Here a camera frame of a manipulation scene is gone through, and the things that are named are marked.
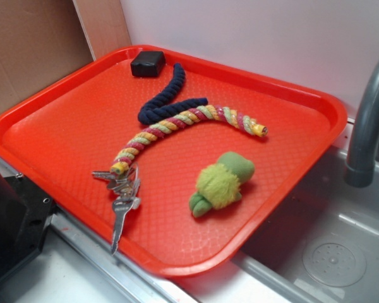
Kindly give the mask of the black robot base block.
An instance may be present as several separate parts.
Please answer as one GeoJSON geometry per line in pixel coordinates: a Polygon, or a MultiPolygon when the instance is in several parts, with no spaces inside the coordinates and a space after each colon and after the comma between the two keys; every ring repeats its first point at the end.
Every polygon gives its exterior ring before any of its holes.
{"type": "Polygon", "coordinates": [[[0,283],[42,252],[53,209],[28,177],[0,173],[0,283]]]}

